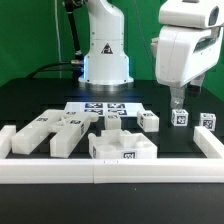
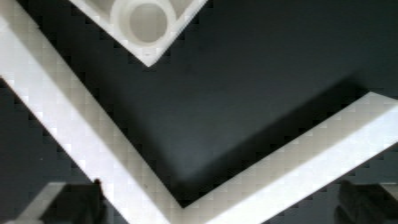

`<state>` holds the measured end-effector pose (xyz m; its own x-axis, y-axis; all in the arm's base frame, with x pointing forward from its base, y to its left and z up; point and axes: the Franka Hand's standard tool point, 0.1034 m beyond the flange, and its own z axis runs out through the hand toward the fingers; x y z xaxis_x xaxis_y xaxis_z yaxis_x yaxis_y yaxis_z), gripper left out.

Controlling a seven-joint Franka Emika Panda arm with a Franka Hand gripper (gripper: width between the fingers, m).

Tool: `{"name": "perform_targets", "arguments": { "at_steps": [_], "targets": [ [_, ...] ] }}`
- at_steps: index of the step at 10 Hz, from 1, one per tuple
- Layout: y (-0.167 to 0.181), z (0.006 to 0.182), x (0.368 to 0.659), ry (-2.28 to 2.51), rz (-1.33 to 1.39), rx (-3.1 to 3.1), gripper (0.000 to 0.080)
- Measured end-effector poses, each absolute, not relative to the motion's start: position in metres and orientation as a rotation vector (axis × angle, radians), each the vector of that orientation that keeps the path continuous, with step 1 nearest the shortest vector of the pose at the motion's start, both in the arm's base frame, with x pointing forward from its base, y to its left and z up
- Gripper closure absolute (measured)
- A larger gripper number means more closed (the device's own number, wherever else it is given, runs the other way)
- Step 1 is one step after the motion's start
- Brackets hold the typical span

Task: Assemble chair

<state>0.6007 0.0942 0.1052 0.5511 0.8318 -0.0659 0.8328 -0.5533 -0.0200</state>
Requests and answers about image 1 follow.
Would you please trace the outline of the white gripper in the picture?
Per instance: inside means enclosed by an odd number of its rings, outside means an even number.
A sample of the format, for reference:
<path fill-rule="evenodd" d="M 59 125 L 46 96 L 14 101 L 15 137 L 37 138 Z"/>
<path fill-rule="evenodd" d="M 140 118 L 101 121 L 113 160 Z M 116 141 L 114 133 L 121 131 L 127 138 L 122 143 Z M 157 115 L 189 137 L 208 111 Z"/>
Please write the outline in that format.
<path fill-rule="evenodd" d="M 163 26 L 155 43 L 157 81 L 171 87 L 171 108 L 182 109 L 185 99 L 182 86 L 190 82 L 194 88 L 201 88 L 205 79 L 203 73 L 219 60 L 221 28 Z"/>

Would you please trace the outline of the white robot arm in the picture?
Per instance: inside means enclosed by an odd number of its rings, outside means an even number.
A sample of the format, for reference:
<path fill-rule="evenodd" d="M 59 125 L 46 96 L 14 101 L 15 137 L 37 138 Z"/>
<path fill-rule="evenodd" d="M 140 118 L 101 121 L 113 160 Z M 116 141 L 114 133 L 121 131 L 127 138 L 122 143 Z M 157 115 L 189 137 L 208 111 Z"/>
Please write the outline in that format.
<path fill-rule="evenodd" d="M 124 15 L 107 0 L 63 0 L 80 66 L 78 82 L 95 90 L 129 86 L 129 58 L 124 52 Z M 85 6 L 90 22 L 90 50 L 81 52 L 73 12 Z M 167 0 L 158 16 L 163 25 L 151 42 L 157 82 L 170 88 L 170 106 L 179 109 L 185 95 L 200 93 L 207 70 L 219 60 L 224 35 L 224 0 Z"/>

